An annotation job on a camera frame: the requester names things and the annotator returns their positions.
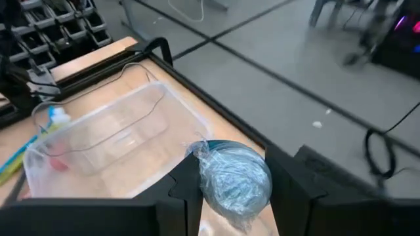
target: clear plastic container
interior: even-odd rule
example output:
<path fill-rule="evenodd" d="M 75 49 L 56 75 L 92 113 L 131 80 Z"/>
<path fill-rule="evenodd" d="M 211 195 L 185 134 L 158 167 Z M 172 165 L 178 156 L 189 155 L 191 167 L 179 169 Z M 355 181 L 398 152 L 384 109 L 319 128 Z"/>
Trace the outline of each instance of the clear plastic container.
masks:
<path fill-rule="evenodd" d="M 32 144 L 24 168 L 33 197 L 134 197 L 211 138 L 206 122 L 153 82 Z"/>

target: wrapped object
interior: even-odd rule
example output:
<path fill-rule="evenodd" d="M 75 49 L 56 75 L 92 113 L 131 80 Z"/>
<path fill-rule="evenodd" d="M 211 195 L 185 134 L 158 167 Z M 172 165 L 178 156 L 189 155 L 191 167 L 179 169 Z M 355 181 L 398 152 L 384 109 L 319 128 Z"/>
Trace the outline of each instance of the wrapped object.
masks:
<path fill-rule="evenodd" d="M 196 142 L 190 151 L 199 159 L 200 187 L 207 203 L 232 226 L 248 231 L 270 201 L 272 180 L 264 159 L 231 141 Z"/>

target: desk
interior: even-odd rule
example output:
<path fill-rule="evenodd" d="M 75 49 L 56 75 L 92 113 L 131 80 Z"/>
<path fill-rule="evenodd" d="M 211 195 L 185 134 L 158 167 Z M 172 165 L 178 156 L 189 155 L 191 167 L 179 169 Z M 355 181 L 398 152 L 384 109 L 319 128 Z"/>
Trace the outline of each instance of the desk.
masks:
<path fill-rule="evenodd" d="M 52 69 L 52 75 L 57 81 L 61 80 L 78 70 L 87 68 L 96 62 L 115 55 L 135 43 L 136 41 L 130 37 L 122 39 L 108 45 L 107 47 Z M 169 85 L 191 108 L 207 119 L 207 122 L 213 130 L 213 136 L 215 139 L 235 140 L 248 145 L 261 155 L 264 155 L 263 149 L 252 142 L 246 135 L 240 132 L 234 125 L 230 124 L 216 111 L 211 109 L 194 94 L 192 94 L 187 88 L 183 87 L 154 62 L 151 60 L 143 60 L 141 64 L 153 73 L 159 81 Z M 109 77 L 108 80 L 112 80 L 115 76 L 118 75 L 113 75 Z M 100 82 L 97 86 L 106 82 L 107 79 Z M 148 83 L 148 78 L 145 70 L 140 66 L 132 66 L 125 70 L 120 79 L 90 92 L 87 95 L 70 102 L 69 104 L 66 104 L 66 112 L 72 116 L 72 119 L 77 119 L 78 117 L 92 111 L 92 109 L 103 106 L 104 104 L 107 104 L 119 96 L 126 94 L 139 86 L 145 85 L 146 83 Z M 0 162 L 4 163 L 10 155 L 27 142 L 34 134 L 35 127 L 33 126 L 30 118 L 24 119 L 21 122 L 15 123 L 3 129 L 0 132 Z M 4 198 L 8 195 L 9 191 L 15 184 L 16 179 L 17 177 L 15 176 L 3 187 L 0 187 L 0 202 L 3 202 Z M 207 221 L 211 224 L 213 231 L 215 231 L 215 235 L 236 235 L 236 231 L 231 229 L 231 227 L 227 225 L 226 221 L 215 214 L 206 203 L 204 203 L 203 206 L 201 220 Z M 251 234 L 278 235 L 270 206 L 267 206 L 254 221 Z"/>

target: gray floor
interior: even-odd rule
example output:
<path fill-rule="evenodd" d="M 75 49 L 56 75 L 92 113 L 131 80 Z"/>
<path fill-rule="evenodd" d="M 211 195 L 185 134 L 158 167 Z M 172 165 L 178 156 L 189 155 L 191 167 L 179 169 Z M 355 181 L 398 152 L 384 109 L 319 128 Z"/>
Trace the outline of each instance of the gray floor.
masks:
<path fill-rule="evenodd" d="M 172 0 L 191 18 L 200 18 L 200 1 Z M 132 35 L 120 24 L 123 9 L 116 0 L 96 1 L 114 39 Z M 137 24 L 148 35 L 168 39 L 174 55 L 214 37 L 217 42 L 309 90 L 360 120 L 389 128 L 420 101 L 420 82 L 381 66 L 367 64 L 348 69 L 341 65 L 345 55 L 358 50 L 357 35 L 340 26 L 352 9 L 344 9 L 337 29 L 325 30 L 332 6 L 327 6 L 315 29 L 308 27 L 314 0 L 231 0 L 228 12 L 204 4 L 203 22 L 189 22 L 167 1 L 145 3 L 172 16 L 199 33 L 132 3 Z M 270 9 L 270 12 L 226 33 L 232 26 Z M 357 24 L 358 17 L 350 22 Z M 355 175 L 374 183 L 363 160 L 362 142 L 366 129 L 331 108 L 305 96 L 287 83 L 263 73 L 220 45 L 207 43 L 175 61 L 175 69 L 240 115 L 286 152 L 294 155 L 304 144 L 347 167 Z M 420 149 L 420 110 L 415 111 L 392 135 Z M 387 156 L 379 140 L 372 140 L 376 160 L 385 165 Z M 397 148 L 398 168 L 420 168 L 420 162 Z M 405 171 L 386 182 L 396 197 L 420 196 L 413 188 L 419 173 Z"/>

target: purple light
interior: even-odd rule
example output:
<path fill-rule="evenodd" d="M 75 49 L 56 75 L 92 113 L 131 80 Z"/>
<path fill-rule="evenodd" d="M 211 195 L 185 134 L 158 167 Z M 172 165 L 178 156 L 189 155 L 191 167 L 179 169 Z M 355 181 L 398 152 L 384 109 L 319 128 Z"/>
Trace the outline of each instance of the purple light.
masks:
<path fill-rule="evenodd" d="M 406 19 L 406 16 L 401 17 L 400 21 L 395 26 L 394 30 L 398 29 L 401 26 L 401 23 Z"/>

